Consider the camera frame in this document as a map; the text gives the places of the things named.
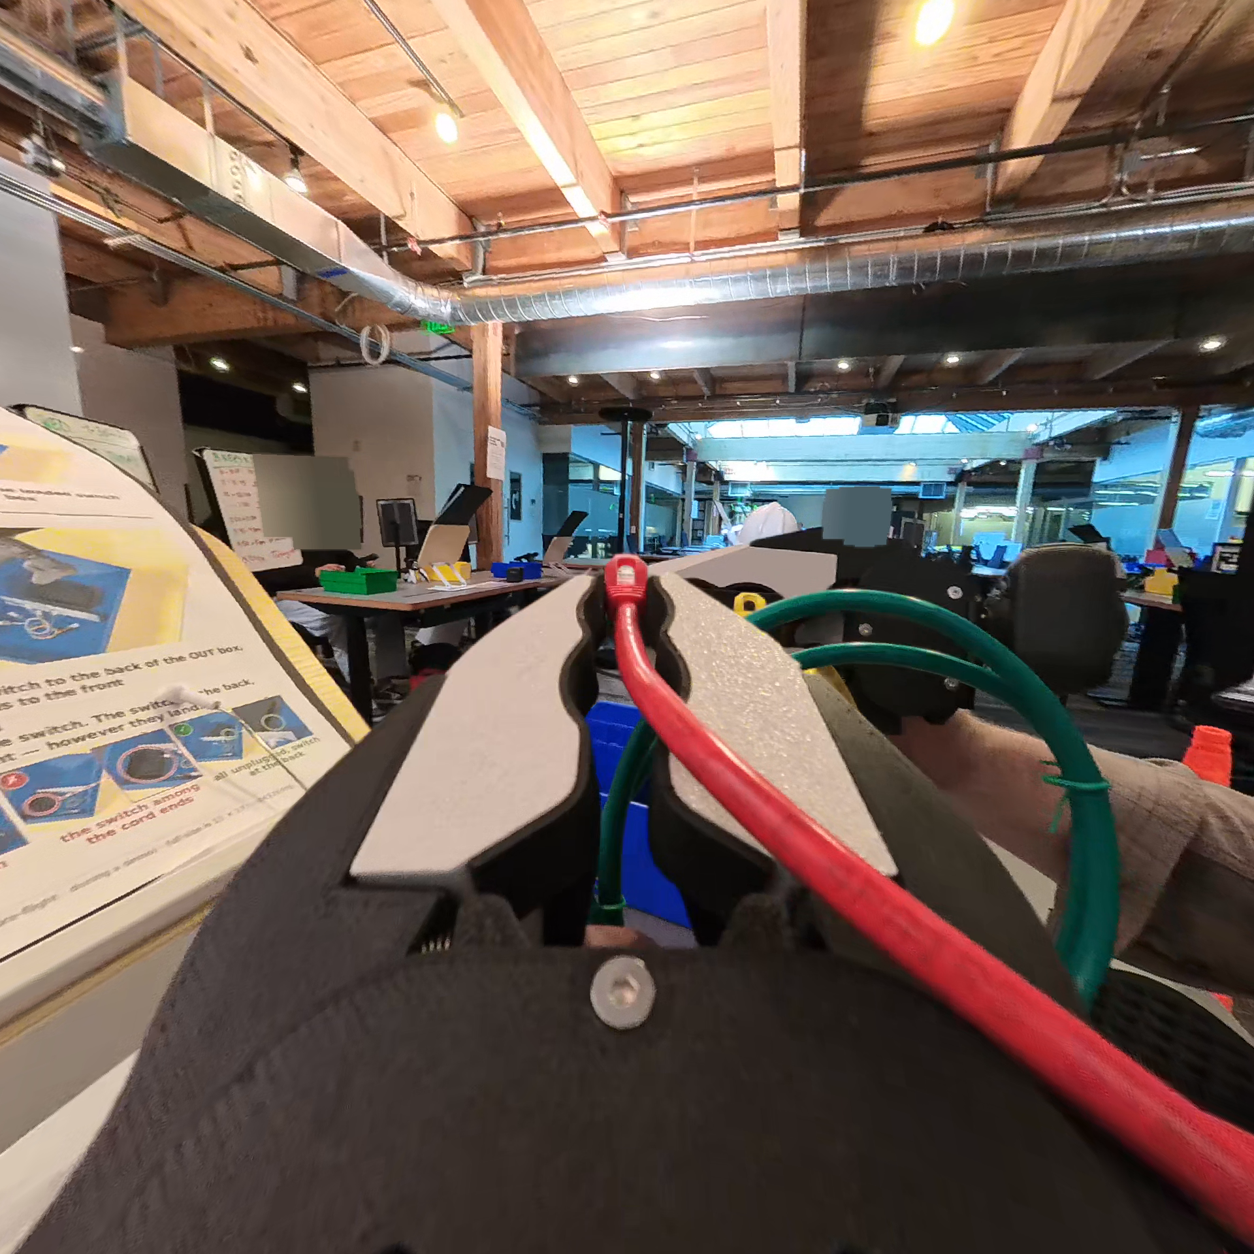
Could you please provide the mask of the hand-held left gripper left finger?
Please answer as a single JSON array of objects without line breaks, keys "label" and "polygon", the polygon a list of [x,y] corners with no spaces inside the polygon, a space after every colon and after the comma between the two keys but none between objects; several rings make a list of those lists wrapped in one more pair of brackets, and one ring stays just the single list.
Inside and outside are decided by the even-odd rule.
[{"label": "hand-held left gripper left finger", "polygon": [[475,891],[578,946],[599,846],[584,717],[601,578],[573,575],[444,673],[349,866],[356,884]]}]

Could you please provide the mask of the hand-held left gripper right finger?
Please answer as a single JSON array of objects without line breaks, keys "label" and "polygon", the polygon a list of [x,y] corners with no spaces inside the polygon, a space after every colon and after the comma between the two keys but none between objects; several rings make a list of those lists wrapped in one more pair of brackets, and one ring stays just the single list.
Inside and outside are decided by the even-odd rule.
[{"label": "hand-held left gripper right finger", "polygon": [[[871,870],[898,875],[898,752],[831,684],[680,575],[647,581],[655,667],[689,712]],[[868,948],[792,878],[664,745],[653,752],[649,843],[696,940],[752,931],[786,948]]]}]

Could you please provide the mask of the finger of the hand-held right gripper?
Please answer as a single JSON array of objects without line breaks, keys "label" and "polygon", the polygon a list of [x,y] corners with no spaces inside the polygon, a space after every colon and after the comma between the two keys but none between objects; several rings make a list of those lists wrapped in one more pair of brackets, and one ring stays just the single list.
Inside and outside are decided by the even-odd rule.
[{"label": "finger of the hand-held right gripper", "polygon": [[734,545],[653,561],[650,576],[661,575],[699,579],[722,588],[738,584],[762,585],[780,597],[795,597],[832,587],[837,555]]}]

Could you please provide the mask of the person's right forearm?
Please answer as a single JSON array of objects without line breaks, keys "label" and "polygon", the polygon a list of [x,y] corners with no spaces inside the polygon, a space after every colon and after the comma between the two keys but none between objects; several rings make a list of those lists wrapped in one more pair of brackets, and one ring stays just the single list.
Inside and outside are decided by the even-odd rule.
[{"label": "person's right forearm", "polygon": [[[1071,821],[1044,782],[1040,740],[959,712],[941,725],[905,718],[891,737],[980,836],[1055,885]],[[1252,802],[1180,763],[1091,755],[1108,784],[1119,857],[1116,957],[1208,993],[1252,994]]]}]

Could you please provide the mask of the white hard hat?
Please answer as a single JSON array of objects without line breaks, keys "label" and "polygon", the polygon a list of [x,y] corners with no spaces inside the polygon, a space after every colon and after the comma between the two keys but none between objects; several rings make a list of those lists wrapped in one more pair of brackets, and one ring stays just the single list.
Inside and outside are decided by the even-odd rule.
[{"label": "white hard hat", "polygon": [[793,534],[799,525],[792,512],[779,502],[767,502],[755,508],[738,525],[732,545],[744,546],[765,539],[777,539]]}]

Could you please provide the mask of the blue plastic bin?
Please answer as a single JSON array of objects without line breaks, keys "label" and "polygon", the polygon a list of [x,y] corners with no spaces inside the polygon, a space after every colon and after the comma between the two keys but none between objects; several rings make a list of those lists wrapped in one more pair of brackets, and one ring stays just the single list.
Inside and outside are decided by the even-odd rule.
[{"label": "blue plastic bin", "polygon": [[[598,781],[601,809],[608,806],[608,794],[619,775],[622,755],[629,748],[638,712],[629,703],[598,700],[586,715],[592,764]],[[643,766],[635,775],[637,787],[623,811],[620,828],[620,867],[617,897],[598,902],[598,885],[592,888],[587,923],[595,926],[622,926],[628,911],[664,920],[667,924],[689,929],[689,918],[677,887],[658,869],[649,845],[649,805],[652,781],[652,754],[656,740],[650,740]]]}]

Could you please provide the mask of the long work table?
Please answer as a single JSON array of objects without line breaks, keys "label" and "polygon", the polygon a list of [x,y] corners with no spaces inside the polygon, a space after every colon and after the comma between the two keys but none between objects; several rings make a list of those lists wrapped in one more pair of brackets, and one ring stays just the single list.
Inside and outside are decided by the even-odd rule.
[{"label": "long work table", "polygon": [[319,588],[284,590],[275,594],[277,603],[302,603],[347,622],[347,685],[349,699],[356,712],[372,721],[372,670],[365,621],[372,617],[392,617],[398,624],[414,622],[435,625],[461,618],[481,618],[510,605],[526,605],[571,578],[570,572],[541,575],[510,584],[489,575],[475,575],[462,587],[407,585],[402,590],[378,596],[337,594]]}]

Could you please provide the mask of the orange traffic cone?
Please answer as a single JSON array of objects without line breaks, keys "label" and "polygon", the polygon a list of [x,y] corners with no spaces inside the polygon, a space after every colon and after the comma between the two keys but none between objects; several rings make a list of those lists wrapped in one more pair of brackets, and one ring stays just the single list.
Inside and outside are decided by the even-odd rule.
[{"label": "orange traffic cone", "polygon": [[1195,776],[1222,788],[1232,784],[1232,736],[1214,725],[1195,725],[1191,730],[1183,766]]}]

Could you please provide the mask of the whiteboard with red writing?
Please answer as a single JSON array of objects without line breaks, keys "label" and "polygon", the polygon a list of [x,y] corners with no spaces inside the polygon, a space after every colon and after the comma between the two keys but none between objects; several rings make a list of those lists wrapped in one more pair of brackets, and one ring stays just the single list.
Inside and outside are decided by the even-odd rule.
[{"label": "whiteboard with red writing", "polygon": [[226,545],[244,567],[256,573],[299,566],[302,555],[293,542],[269,534],[262,525],[253,454],[196,448],[193,457],[207,476],[207,493],[222,521]]}]

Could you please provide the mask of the black round pad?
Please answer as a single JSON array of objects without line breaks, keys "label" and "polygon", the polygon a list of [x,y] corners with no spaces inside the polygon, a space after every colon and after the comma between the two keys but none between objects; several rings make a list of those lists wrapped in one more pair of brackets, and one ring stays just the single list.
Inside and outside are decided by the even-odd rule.
[{"label": "black round pad", "polygon": [[1114,969],[1091,1005],[1091,1024],[1191,1103],[1252,1130],[1252,1046],[1198,1002]]}]

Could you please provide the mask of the whiteboard with green writing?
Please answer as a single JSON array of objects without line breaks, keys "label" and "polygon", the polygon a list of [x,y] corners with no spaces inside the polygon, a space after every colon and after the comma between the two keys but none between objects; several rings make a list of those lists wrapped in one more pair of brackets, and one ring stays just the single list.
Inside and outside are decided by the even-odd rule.
[{"label": "whiteboard with green writing", "polygon": [[110,461],[111,466],[143,484],[150,493],[158,491],[147,455],[132,431],[32,403],[17,403],[11,409],[40,428]]}]

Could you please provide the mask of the silver ventilation duct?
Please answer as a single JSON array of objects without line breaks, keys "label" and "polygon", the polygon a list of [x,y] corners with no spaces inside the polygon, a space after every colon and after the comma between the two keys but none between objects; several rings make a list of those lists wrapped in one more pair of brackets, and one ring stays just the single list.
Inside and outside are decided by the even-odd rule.
[{"label": "silver ventilation duct", "polygon": [[938,231],[764,252],[432,287],[395,270],[340,219],[174,106],[125,81],[81,149],[192,216],[310,278],[407,319],[449,324],[583,319],[647,309],[907,288],[1143,261],[1249,255],[1252,218],[1232,203],[1120,213],[1113,225]]}]

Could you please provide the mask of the wooden post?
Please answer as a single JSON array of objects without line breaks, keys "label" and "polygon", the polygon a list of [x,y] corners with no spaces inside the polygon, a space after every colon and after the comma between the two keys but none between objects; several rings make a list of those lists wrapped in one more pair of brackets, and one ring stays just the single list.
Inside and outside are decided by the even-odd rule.
[{"label": "wooden post", "polygon": [[489,570],[502,558],[501,485],[505,475],[502,410],[502,325],[484,322],[473,327],[473,433],[474,484],[487,491],[475,511],[475,566]]}]

